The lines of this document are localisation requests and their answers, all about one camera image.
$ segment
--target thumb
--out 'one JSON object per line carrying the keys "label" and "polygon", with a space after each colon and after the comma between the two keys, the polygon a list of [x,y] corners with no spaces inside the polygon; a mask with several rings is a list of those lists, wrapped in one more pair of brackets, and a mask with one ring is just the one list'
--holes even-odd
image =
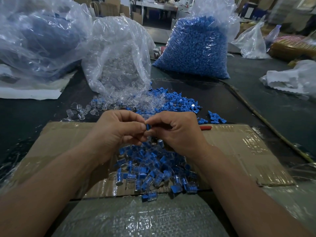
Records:
{"label": "thumb", "polygon": [[137,121],[120,122],[118,132],[121,136],[136,135],[144,133],[146,131],[146,125]]}
{"label": "thumb", "polygon": [[155,136],[159,139],[165,140],[169,136],[169,131],[161,127],[152,127],[149,131],[146,131],[144,135]]}

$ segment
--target bag of blue plastic parts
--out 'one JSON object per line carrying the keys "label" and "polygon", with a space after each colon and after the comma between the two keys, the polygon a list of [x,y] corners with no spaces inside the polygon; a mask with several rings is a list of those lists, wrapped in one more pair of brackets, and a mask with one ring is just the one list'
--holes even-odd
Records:
{"label": "bag of blue plastic parts", "polygon": [[234,0],[195,0],[177,21],[163,54],[153,66],[201,76],[229,78],[227,42],[239,32]]}
{"label": "bag of blue plastic parts", "polygon": [[92,19],[73,0],[2,0],[0,60],[27,74],[52,81],[89,50]]}

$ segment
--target forearm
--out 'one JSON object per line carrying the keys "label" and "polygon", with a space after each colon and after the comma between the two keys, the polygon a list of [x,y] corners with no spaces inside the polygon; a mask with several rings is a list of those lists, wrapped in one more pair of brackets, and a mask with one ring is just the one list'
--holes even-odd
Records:
{"label": "forearm", "polygon": [[196,165],[239,236],[313,236],[216,147]]}
{"label": "forearm", "polygon": [[0,199],[4,236],[43,236],[83,180],[95,168],[80,147],[58,156]]}

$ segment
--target hand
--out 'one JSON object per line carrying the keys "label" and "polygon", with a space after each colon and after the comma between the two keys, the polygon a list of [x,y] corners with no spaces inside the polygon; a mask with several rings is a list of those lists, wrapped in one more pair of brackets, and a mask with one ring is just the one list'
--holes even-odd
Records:
{"label": "hand", "polygon": [[79,145],[95,158],[98,165],[107,162],[122,143],[141,145],[147,141],[144,118],[132,111],[105,111]]}
{"label": "hand", "polygon": [[152,127],[144,135],[162,139],[180,155],[194,158],[210,146],[197,122],[193,112],[163,111],[146,120]]}

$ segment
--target left hand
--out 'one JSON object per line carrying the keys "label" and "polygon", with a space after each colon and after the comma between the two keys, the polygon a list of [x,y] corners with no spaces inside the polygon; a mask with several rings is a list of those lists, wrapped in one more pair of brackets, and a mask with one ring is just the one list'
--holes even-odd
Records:
{"label": "left hand", "polygon": [[105,111],[79,147],[88,149],[88,155],[101,165],[111,159],[122,143],[141,145],[147,141],[144,123],[144,118],[132,111]]}

